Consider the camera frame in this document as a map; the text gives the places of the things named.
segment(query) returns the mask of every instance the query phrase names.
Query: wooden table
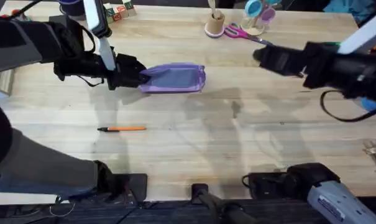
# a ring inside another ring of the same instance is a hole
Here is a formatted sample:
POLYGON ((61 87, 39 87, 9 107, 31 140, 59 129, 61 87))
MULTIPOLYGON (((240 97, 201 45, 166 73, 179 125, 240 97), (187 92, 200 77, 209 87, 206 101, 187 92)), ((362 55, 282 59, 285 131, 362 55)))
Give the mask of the wooden table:
MULTIPOLYGON (((28 2, 7 1, 2 13, 28 2)), ((13 126, 33 140, 81 159, 98 159, 113 172, 149 176, 148 200, 190 197, 203 182, 222 198, 248 198, 241 177, 304 162, 322 162, 356 195, 376 195, 376 166, 363 141, 376 138, 376 117, 340 123, 319 107, 324 90, 303 80, 258 68, 244 39, 210 39, 203 27, 209 9, 136 6, 137 16, 111 24, 111 45, 151 67, 169 62, 206 66, 201 93, 147 95, 106 85, 88 87, 76 77, 61 82, 52 64, 18 68, 13 94, 1 101, 13 126), (146 131, 108 134, 99 126, 146 126, 146 131)), ((243 10, 224 9, 226 23, 243 10)), ((42 2, 27 12, 35 21, 58 15, 58 4, 42 2)), ((261 37, 302 49, 311 41, 342 41, 356 30, 352 16, 277 12, 261 37)), ((327 107, 353 117, 363 109, 335 94, 327 107)), ((34 196, 26 201, 38 200, 34 196)))

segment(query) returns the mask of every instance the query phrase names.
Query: purple pouch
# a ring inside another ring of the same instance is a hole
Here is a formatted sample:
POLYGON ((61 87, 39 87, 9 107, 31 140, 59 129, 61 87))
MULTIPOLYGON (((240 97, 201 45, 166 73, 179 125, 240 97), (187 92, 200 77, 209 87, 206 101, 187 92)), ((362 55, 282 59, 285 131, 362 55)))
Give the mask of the purple pouch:
POLYGON ((144 93, 194 92, 204 87, 204 65, 193 63, 169 63, 143 70, 141 74, 151 79, 138 88, 144 93))

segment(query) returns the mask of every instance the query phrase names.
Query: pink scissors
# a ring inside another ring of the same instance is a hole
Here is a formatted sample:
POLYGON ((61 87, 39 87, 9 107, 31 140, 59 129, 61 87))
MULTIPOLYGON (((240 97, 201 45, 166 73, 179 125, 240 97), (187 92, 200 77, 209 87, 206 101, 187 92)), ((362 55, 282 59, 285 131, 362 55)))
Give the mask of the pink scissors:
POLYGON ((254 35, 250 35, 246 33, 244 30, 240 29, 239 26, 236 23, 231 23, 229 26, 225 27, 225 32, 224 32, 228 37, 231 38, 245 38, 248 40, 255 41, 260 44, 264 45, 273 45, 271 42, 267 40, 263 40, 261 38, 258 38, 254 35))

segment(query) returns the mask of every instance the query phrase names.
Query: pen holder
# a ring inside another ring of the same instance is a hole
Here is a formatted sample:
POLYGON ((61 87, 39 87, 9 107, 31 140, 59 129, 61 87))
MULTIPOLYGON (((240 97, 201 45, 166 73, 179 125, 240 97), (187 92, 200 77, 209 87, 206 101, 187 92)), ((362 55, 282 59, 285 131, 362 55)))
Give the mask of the pen holder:
POLYGON ((225 15, 219 10, 217 14, 219 15, 218 18, 214 18, 214 15, 210 14, 204 27, 205 33, 212 38, 218 38, 222 36, 225 31, 225 15))

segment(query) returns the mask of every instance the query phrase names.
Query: orange pen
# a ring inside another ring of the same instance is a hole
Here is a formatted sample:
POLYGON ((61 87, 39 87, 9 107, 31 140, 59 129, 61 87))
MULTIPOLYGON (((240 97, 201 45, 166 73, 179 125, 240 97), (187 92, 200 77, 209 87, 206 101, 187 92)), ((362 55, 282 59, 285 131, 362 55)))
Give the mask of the orange pen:
POLYGON ((104 132, 119 132, 119 131, 143 131, 146 130, 146 127, 103 127, 98 128, 98 131, 104 132))

